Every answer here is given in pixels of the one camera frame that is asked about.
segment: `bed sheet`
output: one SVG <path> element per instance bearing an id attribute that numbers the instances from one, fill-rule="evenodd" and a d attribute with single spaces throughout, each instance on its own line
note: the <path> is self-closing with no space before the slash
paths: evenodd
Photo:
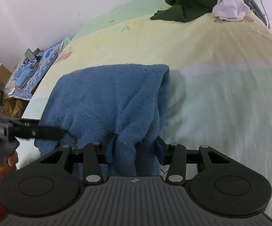
<path id="1" fill-rule="evenodd" d="M 154 6 L 166 6 L 152 1 Z M 49 69 L 24 118 L 41 118 L 57 80 L 75 70 L 106 64 L 167 64 L 170 102 L 162 138 L 188 149 L 208 144 L 263 174 L 272 185 L 269 30 L 252 12 L 241 22 L 205 14 L 189 23 L 151 21 L 151 14 L 143 14 L 149 12 L 135 13 L 134 18 L 130 14 L 125 21 L 119 18 L 122 14 L 110 13 L 96 19 L 96 25 L 90 22 Z M 39 156 L 33 141 L 22 143 L 18 153 L 19 167 Z M 194 175 L 194 167 L 188 166 L 187 177 Z M 266 214 L 272 218 L 272 199 Z"/>

